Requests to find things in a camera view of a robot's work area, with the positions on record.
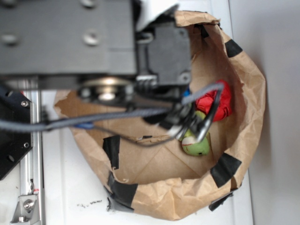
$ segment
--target crumpled paper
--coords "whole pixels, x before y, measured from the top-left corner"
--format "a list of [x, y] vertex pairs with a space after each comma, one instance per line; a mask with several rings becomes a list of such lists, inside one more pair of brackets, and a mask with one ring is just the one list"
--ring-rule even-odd
[[[232, 115], [213, 123], [209, 130], [212, 151], [193, 157], [183, 152], [177, 140], [143, 148], [121, 139], [119, 169], [115, 169], [102, 148], [103, 138], [111, 134], [72, 129], [83, 156], [108, 190], [109, 173], [119, 182], [138, 183], [131, 204], [134, 213], [167, 220], [184, 218], [241, 186], [259, 143], [265, 109], [262, 73], [245, 52], [228, 58], [225, 43], [230, 37], [218, 26], [219, 20], [207, 13], [186, 11], [176, 12], [176, 20], [190, 36], [191, 91], [220, 79], [228, 82], [232, 91]], [[209, 36], [202, 37], [194, 24], [203, 25]], [[64, 94], [58, 93], [55, 105], [61, 117], [124, 110], [82, 103], [75, 92]], [[97, 125], [134, 138], [165, 135], [165, 130], [141, 118], [100, 121]], [[242, 163], [231, 180], [218, 188], [210, 169], [224, 152]]]

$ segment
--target brown paper bag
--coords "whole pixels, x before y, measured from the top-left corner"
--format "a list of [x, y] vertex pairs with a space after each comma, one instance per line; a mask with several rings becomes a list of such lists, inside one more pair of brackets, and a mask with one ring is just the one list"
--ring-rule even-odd
[[[135, 213], [168, 220], [184, 218], [240, 187], [260, 139], [265, 109], [262, 73], [220, 29], [219, 20], [207, 13], [188, 11], [176, 12], [176, 20], [190, 35], [191, 91], [219, 79], [226, 80], [232, 91], [232, 115], [210, 128], [210, 153], [189, 156], [177, 140], [143, 148], [108, 138], [111, 134], [72, 128], [85, 159], [113, 193], [112, 200]], [[123, 110], [84, 104], [74, 92], [58, 92], [55, 108], [62, 117]], [[152, 136], [142, 140], [146, 142], [166, 138], [164, 129], [141, 118], [97, 124], [136, 140], [145, 135]], [[103, 144], [115, 145], [117, 153], [108, 157]]]

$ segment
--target black tape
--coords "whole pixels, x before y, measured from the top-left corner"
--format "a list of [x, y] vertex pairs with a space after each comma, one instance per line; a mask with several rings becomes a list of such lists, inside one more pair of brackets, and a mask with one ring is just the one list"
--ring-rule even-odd
[[220, 205], [223, 205], [223, 203], [225, 202], [225, 200], [229, 197], [232, 197], [233, 193], [230, 192], [228, 195], [226, 195], [225, 197], [218, 199], [214, 202], [211, 203], [211, 205], [208, 207], [210, 209], [210, 211], [214, 211], [216, 208], [218, 208]]
[[109, 204], [107, 206], [107, 211], [109, 210], [117, 210], [117, 211], [122, 211], [122, 212], [134, 212], [134, 209], [127, 207], [125, 205], [122, 205], [121, 203], [118, 203], [115, 201], [111, 196], [107, 198]]
[[112, 194], [110, 194], [111, 199], [123, 206], [131, 208], [138, 184], [119, 183], [114, 179], [111, 173], [108, 178], [108, 186], [112, 191]]
[[232, 39], [225, 43], [225, 47], [227, 51], [227, 56], [229, 58], [234, 57], [243, 51], [243, 49]]
[[103, 149], [106, 152], [112, 167], [119, 168], [120, 136], [112, 136], [103, 139]]
[[210, 169], [210, 173], [218, 188], [226, 184], [234, 176], [241, 163], [238, 159], [223, 153], [217, 164]]
[[201, 31], [202, 38], [207, 38], [210, 36], [203, 25], [195, 24], [195, 27], [199, 28], [199, 30]]

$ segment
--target white wall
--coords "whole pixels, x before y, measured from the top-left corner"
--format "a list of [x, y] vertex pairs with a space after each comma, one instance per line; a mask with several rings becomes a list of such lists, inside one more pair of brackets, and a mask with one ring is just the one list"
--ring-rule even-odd
[[233, 38], [268, 85], [261, 142], [249, 170], [254, 222], [300, 224], [300, 1], [229, 2]]

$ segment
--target red fabric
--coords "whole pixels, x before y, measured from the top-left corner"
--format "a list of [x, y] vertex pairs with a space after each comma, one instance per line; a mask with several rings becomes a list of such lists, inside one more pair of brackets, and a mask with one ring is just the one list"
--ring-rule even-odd
[[[223, 83], [224, 84], [224, 89], [221, 94], [221, 99], [220, 99], [220, 105], [219, 108], [217, 109], [216, 115], [214, 117], [214, 122], [218, 120], [222, 120], [227, 116], [230, 116], [232, 113], [231, 107], [230, 107], [230, 100], [231, 100], [231, 92], [229, 85], [226, 81], [219, 80], [217, 81], [218, 83]], [[201, 110], [205, 114], [208, 114], [210, 111], [210, 107], [215, 100], [217, 91], [213, 90], [208, 92], [205, 96], [199, 98], [196, 100], [196, 107], [198, 110]]]

